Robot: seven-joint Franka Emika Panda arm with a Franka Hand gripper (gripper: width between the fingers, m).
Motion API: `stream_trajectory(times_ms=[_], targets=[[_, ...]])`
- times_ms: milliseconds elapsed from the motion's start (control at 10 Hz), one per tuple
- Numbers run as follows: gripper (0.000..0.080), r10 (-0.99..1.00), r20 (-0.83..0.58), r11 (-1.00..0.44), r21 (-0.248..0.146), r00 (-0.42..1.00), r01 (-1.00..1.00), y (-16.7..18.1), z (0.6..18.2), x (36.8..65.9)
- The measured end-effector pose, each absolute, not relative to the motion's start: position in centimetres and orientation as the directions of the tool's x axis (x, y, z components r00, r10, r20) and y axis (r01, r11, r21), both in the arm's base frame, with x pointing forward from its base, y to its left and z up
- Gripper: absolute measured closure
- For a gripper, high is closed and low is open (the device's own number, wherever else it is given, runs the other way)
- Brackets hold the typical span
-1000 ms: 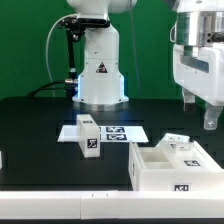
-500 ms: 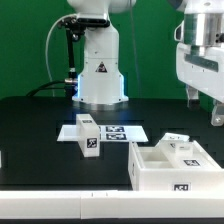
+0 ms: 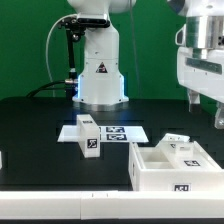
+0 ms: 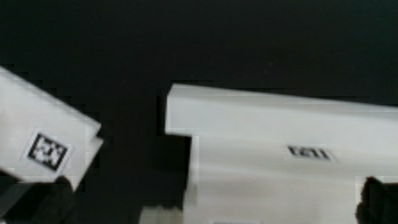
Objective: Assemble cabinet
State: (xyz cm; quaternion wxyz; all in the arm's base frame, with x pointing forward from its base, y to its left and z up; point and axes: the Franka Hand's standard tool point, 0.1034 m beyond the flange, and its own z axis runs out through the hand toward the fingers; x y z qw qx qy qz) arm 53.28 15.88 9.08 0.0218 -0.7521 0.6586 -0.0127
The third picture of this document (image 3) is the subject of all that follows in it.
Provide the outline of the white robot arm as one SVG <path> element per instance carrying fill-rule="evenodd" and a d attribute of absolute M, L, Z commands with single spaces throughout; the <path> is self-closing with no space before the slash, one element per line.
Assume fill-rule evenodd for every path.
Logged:
<path fill-rule="evenodd" d="M 119 34 L 112 13 L 130 11 L 137 0 L 67 0 L 84 36 L 84 70 L 75 81 L 73 100 L 92 109 L 126 103 L 124 77 L 118 69 Z M 189 110 L 197 110 L 200 97 L 217 102 L 214 126 L 224 129 L 224 0 L 166 0 L 185 18 L 176 33 L 177 79 L 188 92 Z"/>

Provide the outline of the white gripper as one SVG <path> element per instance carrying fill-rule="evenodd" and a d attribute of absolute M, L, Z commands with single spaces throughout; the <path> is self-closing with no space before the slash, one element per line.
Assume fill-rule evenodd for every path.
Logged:
<path fill-rule="evenodd" d="M 192 57 L 192 50 L 180 47 L 177 53 L 177 79 L 186 87 L 189 111 L 201 111 L 200 94 L 217 103 L 214 126 L 224 129 L 224 50 L 211 50 L 207 60 Z"/>

